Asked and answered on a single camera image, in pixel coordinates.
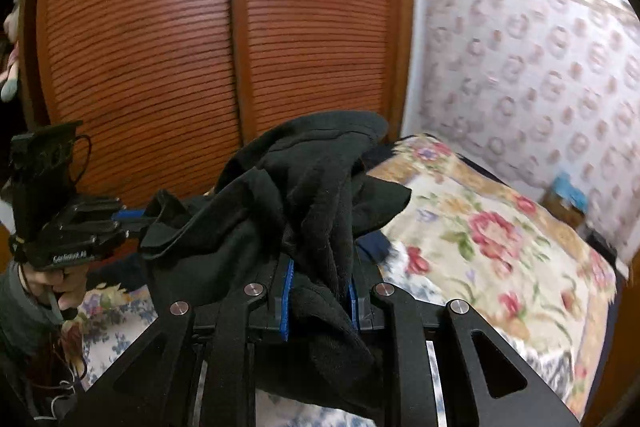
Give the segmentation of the person's left hand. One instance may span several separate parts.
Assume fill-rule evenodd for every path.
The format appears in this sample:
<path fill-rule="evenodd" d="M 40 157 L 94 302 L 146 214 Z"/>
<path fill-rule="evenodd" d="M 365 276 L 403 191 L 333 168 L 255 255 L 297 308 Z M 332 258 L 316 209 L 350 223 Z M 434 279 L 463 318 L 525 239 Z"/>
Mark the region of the person's left hand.
<path fill-rule="evenodd" d="M 40 303 L 49 303 L 50 293 L 58 299 L 61 311 L 78 308 L 87 291 L 89 265 L 75 265 L 64 270 L 37 271 L 29 263 L 21 265 L 21 284 Z"/>

